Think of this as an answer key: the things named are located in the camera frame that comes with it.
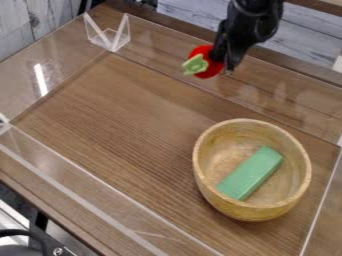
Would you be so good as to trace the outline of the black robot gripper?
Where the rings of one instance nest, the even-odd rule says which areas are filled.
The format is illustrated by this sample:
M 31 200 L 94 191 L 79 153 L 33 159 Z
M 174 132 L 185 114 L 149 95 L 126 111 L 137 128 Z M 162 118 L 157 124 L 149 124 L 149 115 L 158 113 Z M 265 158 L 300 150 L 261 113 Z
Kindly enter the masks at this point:
M 234 71 L 250 48 L 249 40 L 268 41 L 277 33 L 285 0 L 230 0 L 210 57 Z

